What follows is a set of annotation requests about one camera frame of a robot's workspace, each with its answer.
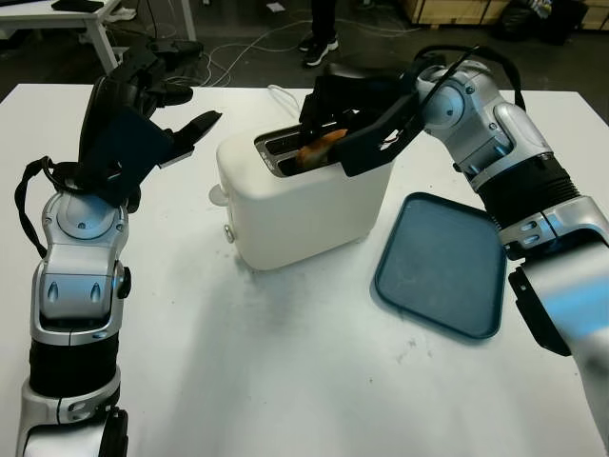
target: table leg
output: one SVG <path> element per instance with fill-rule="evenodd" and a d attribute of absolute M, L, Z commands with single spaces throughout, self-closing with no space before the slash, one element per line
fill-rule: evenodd
<path fill-rule="evenodd" d="M 194 30 L 192 11 L 190 10 L 190 0 L 182 0 L 182 13 L 184 15 L 184 24 L 187 26 L 188 39 L 190 41 L 197 41 L 197 33 Z"/>
<path fill-rule="evenodd" d="M 104 29 L 104 26 L 99 21 L 87 21 L 87 33 L 93 42 L 99 60 L 102 61 L 104 70 L 106 73 L 110 73 L 118 67 L 118 63 L 106 36 L 106 29 Z"/>

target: black bag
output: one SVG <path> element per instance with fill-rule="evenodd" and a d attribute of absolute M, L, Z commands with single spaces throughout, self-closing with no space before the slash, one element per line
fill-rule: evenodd
<path fill-rule="evenodd" d="M 545 21 L 540 30 L 540 40 L 552 45 L 563 45 L 569 34 L 577 28 L 588 6 L 577 0 L 554 0 L 552 14 Z"/>
<path fill-rule="evenodd" d="M 521 41 L 538 31 L 540 21 L 540 17 L 522 1 L 512 0 L 501 12 L 491 33 L 501 40 Z"/>

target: white table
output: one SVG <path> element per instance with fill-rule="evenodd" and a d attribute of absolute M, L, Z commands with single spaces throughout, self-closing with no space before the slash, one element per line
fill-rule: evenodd
<path fill-rule="evenodd" d="M 55 0 L 43 0 L 0 7 L 0 27 L 6 29 L 87 29 L 106 73 L 118 65 L 102 21 L 120 0 L 100 0 L 104 6 L 95 12 L 56 11 Z"/>
<path fill-rule="evenodd" d="M 19 86 L 0 105 L 0 455 L 13 452 L 39 261 L 12 192 L 29 161 L 76 157 L 89 91 Z M 525 100 L 582 193 L 609 212 L 609 129 L 576 93 L 526 92 Z M 134 286 L 119 355 L 129 456 L 605 455 L 573 360 L 538 347 L 509 287 L 499 333 L 472 345 L 371 298 L 405 195 L 481 206 L 438 141 L 422 134 L 397 159 L 365 240 L 254 273 L 226 243 L 224 210 L 207 200 L 218 182 L 215 150 L 228 135 L 288 114 L 265 89 L 197 89 L 190 104 L 154 120 L 177 129 L 207 109 L 224 117 L 193 157 L 148 177 L 130 218 L 122 259 Z M 42 177 L 30 187 L 37 222 L 51 187 Z"/>

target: silver robot arm segment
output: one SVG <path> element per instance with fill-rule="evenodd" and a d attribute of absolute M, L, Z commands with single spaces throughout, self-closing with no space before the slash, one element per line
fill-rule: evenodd
<path fill-rule="evenodd" d="M 114 405 L 118 332 L 130 290 L 130 272 L 119 260 L 128 214 L 94 195 L 61 192 L 42 220 L 49 250 L 33 277 L 31 371 L 16 455 L 103 455 L 104 434 L 117 421 L 119 429 L 127 426 Z"/>
<path fill-rule="evenodd" d="M 421 100 L 445 72 L 420 74 Z M 485 65 L 463 62 L 423 118 L 495 219 L 508 257 L 525 259 L 509 278 L 517 306 L 540 345 L 573 355 L 609 449 L 609 222 Z"/>

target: person's leg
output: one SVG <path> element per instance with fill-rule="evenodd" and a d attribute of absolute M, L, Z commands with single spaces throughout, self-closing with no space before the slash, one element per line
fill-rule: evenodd
<path fill-rule="evenodd" d="M 311 0 L 311 11 L 313 14 L 313 36 L 320 41 L 332 40 L 336 31 L 336 0 Z"/>
<path fill-rule="evenodd" d="M 334 30 L 335 7 L 336 0 L 311 0 L 313 35 L 299 45 L 299 49 L 306 52 L 303 60 L 306 67 L 317 67 L 329 51 L 339 46 Z"/>

